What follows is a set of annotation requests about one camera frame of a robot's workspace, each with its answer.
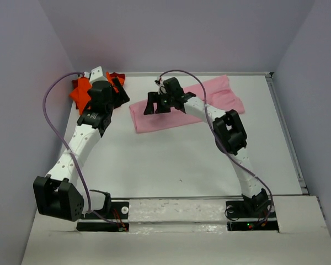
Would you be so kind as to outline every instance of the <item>orange cloth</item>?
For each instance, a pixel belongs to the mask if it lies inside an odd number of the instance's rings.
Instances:
[[[121,85],[124,85],[125,82],[125,74],[123,73],[106,73],[106,79],[112,84],[115,85],[113,82],[113,78],[118,78]],[[87,91],[92,87],[89,83],[89,79],[82,77],[77,80],[72,81],[73,91],[70,93],[70,98],[76,102],[76,108],[79,110],[79,114],[82,114],[84,107],[90,101],[90,96],[88,95]]]

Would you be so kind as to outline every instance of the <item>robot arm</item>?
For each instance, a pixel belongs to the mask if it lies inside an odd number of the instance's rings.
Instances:
[[[113,81],[114,86],[103,76],[101,67],[92,70],[89,79],[92,88],[88,91],[91,100],[77,121],[69,143],[70,150],[63,152],[45,177],[37,177],[34,181],[34,194],[40,214],[76,221],[87,212],[87,195],[81,195],[76,189],[78,172],[71,153],[80,167],[83,167],[91,150],[111,123],[114,108],[130,100],[118,79]],[[110,194],[91,191],[91,209],[108,212]]]
[[[171,107],[174,107],[207,123],[204,101],[191,92],[184,93],[176,78],[165,81],[158,79],[156,84],[159,86],[159,90],[148,93],[144,115],[167,113],[170,112]],[[154,103],[157,105],[156,111],[154,111]],[[207,105],[207,113],[212,122],[212,128],[228,155],[252,171],[253,167],[246,149],[247,134],[238,113],[235,110],[226,112],[211,105]],[[231,162],[241,185],[245,210],[248,213],[262,211],[268,203],[268,196],[263,185],[233,161]]]

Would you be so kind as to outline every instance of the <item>purple cable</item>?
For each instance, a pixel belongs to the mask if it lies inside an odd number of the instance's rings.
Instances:
[[[70,146],[68,145],[68,143],[65,141],[64,137],[62,137],[62,135],[59,133],[59,131],[54,127],[53,123],[50,121],[48,114],[46,112],[46,99],[50,93],[50,91],[54,88],[54,86],[56,84],[58,84],[61,80],[63,80],[65,77],[68,76],[72,76],[72,75],[83,75],[84,73],[82,72],[71,72],[71,73],[67,73],[66,75],[63,75],[62,77],[60,77],[59,79],[57,79],[49,88],[48,90],[45,92],[44,97],[43,97],[43,114],[45,117],[46,122],[49,124],[50,128],[54,131],[54,133],[56,134],[56,136],[60,139],[60,141],[64,144],[65,148],[69,151],[71,151]],[[72,158],[73,163],[75,164],[76,167],[76,171],[79,175],[79,178],[82,182],[84,191],[86,192],[86,196],[87,196],[87,201],[88,201],[88,211],[87,213],[93,213],[95,214],[97,217],[101,218],[102,220],[109,222],[111,224],[114,224],[114,222],[107,220],[106,218],[102,217],[100,214],[98,214],[96,211],[92,211],[91,210],[91,199],[90,199],[90,194],[89,194],[89,190],[87,187],[87,183],[84,180],[84,177],[82,175],[82,171],[81,168],[79,167],[79,164],[77,162],[76,156],[74,155],[73,152],[70,152],[70,156]]]
[[[270,208],[269,208],[269,212],[266,214],[265,218],[263,220],[261,220],[259,223],[256,224],[256,226],[258,225],[261,225],[263,224],[264,222],[266,222],[266,220],[269,218],[270,216],[270,213],[271,213],[271,210],[273,208],[273,205],[274,205],[274,202],[273,202],[273,195],[272,195],[272,192],[270,190],[270,188],[258,177],[255,175],[255,173],[253,173],[251,170],[249,170],[248,168],[242,166],[241,164],[239,164],[233,157],[231,157],[229,155],[229,153],[227,152],[227,150],[225,149],[225,147],[223,146],[223,144],[221,143],[221,140],[220,138],[218,137],[218,135],[215,133],[215,131],[213,130],[212,128],[212,122],[211,122],[211,119],[209,117],[209,114],[207,112],[207,94],[206,94],[206,89],[204,87],[204,84],[195,76],[193,75],[192,73],[188,72],[188,71],[184,71],[184,70],[169,70],[169,71],[165,71],[164,73],[162,73],[160,75],[160,77],[164,76],[165,74],[167,73],[170,73],[170,72],[181,72],[181,73],[186,73],[187,75],[195,78],[198,83],[200,84],[202,90],[204,91],[204,107],[205,107],[205,116],[206,116],[206,120],[207,120],[207,123],[210,127],[210,130],[213,134],[213,136],[215,137],[215,141],[218,143],[219,147],[220,147],[220,150],[235,164],[237,165],[238,167],[240,167],[242,170],[246,171],[249,175],[251,175],[253,178],[256,178],[266,189],[267,191],[269,192],[270,194],[270,197],[271,197],[271,203],[270,203]]]

